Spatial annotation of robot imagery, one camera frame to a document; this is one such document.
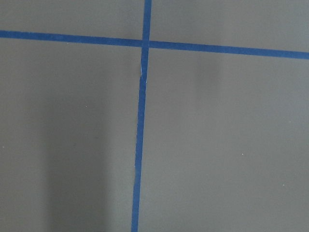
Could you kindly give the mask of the brown paper table cover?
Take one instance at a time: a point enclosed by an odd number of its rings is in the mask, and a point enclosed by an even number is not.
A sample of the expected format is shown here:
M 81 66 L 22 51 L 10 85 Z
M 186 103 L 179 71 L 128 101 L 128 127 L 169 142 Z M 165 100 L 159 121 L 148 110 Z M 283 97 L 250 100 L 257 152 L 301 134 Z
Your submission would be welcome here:
M 306 0 L 3 0 L 3 232 L 306 232 Z

